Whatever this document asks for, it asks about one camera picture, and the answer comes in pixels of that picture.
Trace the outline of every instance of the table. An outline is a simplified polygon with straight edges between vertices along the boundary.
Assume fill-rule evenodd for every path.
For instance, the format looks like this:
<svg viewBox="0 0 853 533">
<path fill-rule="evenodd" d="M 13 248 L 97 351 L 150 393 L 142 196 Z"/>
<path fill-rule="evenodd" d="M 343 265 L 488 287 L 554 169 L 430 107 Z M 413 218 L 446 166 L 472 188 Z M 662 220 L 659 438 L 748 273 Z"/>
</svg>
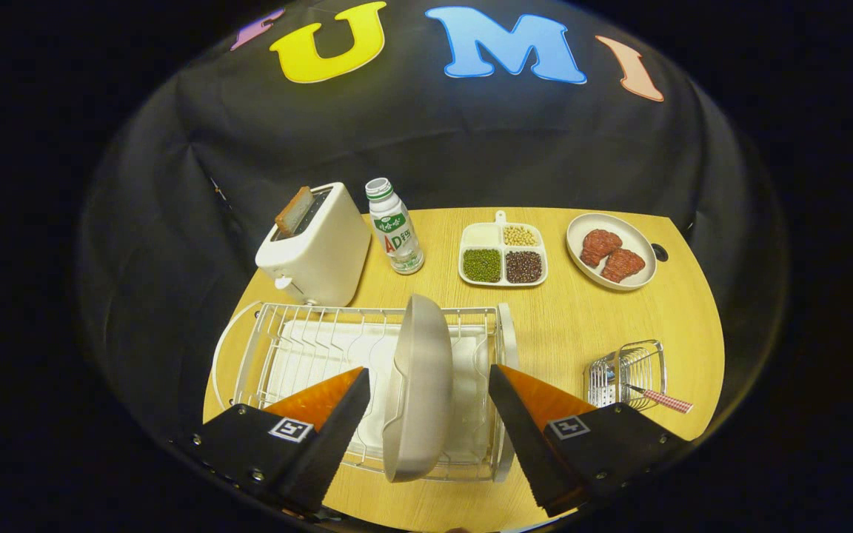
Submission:
<svg viewBox="0 0 853 533">
<path fill-rule="evenodd" d="M 493 222 L 504 209 L 508 220 L 531 224 L 542 233 L 549 276 L 540 286 L 471 286 L 457 273 L 463 228 Z M 720 316 L 700 264 L 669 218 L 606 212 L 637 227 L 666 249 L 646 286 L 617 292 L 583 274 L 566 251 L 565 231 L 575 216 L 592 210 L 551 208 L 423 209 L 410 212 L 426 262 L 409 276 L 393 272 L 389 259 L 372 240 L 353 307 L 403 308 L 412 292 L 440 307 L 494 306 L 508 303 L 515 321 L 519 369 L 586 398 L 582 372 L 627 342 L 656 338 L 663 344 L 667 392 L 694 403 L 687 415 L 660 406 L 643 413 L 684 439 L 701 435 L 713 416 L 723 379 L 724 351 Z M 257 270 L 233 316 L 252 301 L 295 304 Z M 227 334 L 216 369 L 221 391 L 233 390 L 236 370 L 254 317 L 240 318 Z M 213 385 L 207 381 L 203 421 L 219 415 Z M 341 466 L 324 505 L 373 523 L 417 531 L 497 531 L 548 520 L 535 505 L 518 459 L 502 483 L 388 483 L 380 473 Z"/>
</svg>

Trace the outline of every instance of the wire dish rack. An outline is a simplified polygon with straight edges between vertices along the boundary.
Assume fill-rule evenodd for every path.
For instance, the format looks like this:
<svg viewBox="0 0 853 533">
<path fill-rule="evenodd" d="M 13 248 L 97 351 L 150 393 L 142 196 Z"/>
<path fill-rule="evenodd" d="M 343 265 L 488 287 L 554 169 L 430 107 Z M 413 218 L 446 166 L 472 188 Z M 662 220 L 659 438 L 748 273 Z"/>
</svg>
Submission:
<svg viewBox="0 0 853 533">
<path fill-rule="evenodd" d="M 488 383 L 491 364 L 518 367 L 508 306 L 441 311 L 453 351 L 454 412 L 444 452 L 424 479 L 504 481 L 514 452 L 489 400 Z M 341 463 L 383 472 L 384 412 L 388 401 L 396 402 L 387 398 L 387 384 L 404 312 L 262 304 L 255 311 L 257 318 L 230 403 L 263 409 L 319 381 L 364 366 L 369 369 L 370 402 Z M 217 401 L 223 405 L 218 392 Z"/>
<path fill-rule="evenodd" d="M 666 394 L 666 362 L 660 341 L 630 342 L 615 352 L 599 358 L 585 371 L 588 403 L 603 407 L 626 402 L 643 411 L 657 405 L 639 392 L 620 387 L 620 383 L 636 385 Z"/>
</svg>

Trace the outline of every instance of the letter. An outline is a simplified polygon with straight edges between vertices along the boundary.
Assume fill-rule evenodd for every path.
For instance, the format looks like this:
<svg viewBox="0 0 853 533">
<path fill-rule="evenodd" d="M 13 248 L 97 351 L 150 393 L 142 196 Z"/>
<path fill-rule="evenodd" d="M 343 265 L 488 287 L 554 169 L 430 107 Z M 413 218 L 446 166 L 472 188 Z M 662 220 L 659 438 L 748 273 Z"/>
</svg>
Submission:
<svg viewBox="0 0 853 533">
<path fill-rule="evenodd" d="M 595 35 L 595 39 L 602 41 L 614 52 L 614 57 L 623 70 L 623 78 L 620 79 L 623 88 L 635 95 L 642 95 L 647 100 L 663 101 L 663 93 L 654 87 L 650 74 L 647 74 L 647 69 L 643 68 L 643 63 L 640 62 L 640 53 L 637 50 L 601 35 Z"/>
<path fill-rule="evenodd" d="M 386 2 L 370 2 L 335 15 L 351 24 L 355 45 L 343 54 L 322 58 L 315 47 L 315 31 L 321 24 L 308 24 L 275 41 L 268 50 L 278 52 L 281 72 L 296 84 L 314 84 L 364 67 L 384 49 L 384 29 L 377 15 Z"/>
<path fill-rule="evenodd" d="M 446 28 L 453 63 L 444 71 L 450 77 L 471 78 L 495 72 L 494 65 L 483 61 L 480 55 L 482 44 L 510 74 L 522 71 L 535 48 L 538 61 L 532 65 L 532 74 L 568 84 L 588 81 L 575 65 L 565 41 L 568 28 L 557 21 L 526 14 L 518 17 L 515 27 L 508 31 L 471 7 L 434 7 L 426 11 L 426 16 L 441 21 Z"/>
<path fill-rule="evenodd" d="M 241 45 L 248 43 L 248 41 L 255 39 L 265 33 L 265 31 L 268 31 L 268 28 L 272 27 L 272 21 L 278 20 L 278 17 L 281 17 L 281 15 L 284 14 L 285 9 L 282 7 L 280 10 L 272 11 L 267 17 L 263 17 L 254 21 L 252 24 L 248 24 L 248 26 L 244 28 L 241 28 L 241 30 L 239 30 L 239 35 L 236 37 L 236 44 L 233 44 L 233 47 L 230 48 L 230 52 L 241 47 Z"/>
</svg>

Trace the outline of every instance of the bottle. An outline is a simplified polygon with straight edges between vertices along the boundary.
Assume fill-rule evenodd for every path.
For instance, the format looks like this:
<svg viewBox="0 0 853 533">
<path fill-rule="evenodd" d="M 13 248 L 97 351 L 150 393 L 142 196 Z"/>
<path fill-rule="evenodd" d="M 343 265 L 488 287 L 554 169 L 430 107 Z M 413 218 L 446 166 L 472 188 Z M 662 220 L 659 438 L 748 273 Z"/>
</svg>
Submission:
<svg viewBox="0 0 853 533">
<path fill-rule="evenodd" d="M 390 266 L 400 274 L 412 274 L 424 264 L 424 252 L 413 230 L 413 221 L 400 196 L 386 178 L 375 178 L 364 186 L 370 206 L 373 234 L 390 257 Z"/>
</svg>

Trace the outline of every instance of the toaster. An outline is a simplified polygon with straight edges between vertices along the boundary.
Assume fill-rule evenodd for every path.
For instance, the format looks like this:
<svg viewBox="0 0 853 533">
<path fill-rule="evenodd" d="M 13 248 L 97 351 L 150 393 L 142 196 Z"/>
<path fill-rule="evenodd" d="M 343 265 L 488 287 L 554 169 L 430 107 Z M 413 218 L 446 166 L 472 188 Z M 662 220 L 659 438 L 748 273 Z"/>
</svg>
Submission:
<svg viewBox="0 0 853 533">
<path fill-rule="evenodd" d="M 341 182 L 311 189 L 312 203 L 286 236 L 272 227 L 255 256 L 275 288 L 299 304 L 345 307 L 355 297 L 370 228 Z"/>
</svg>

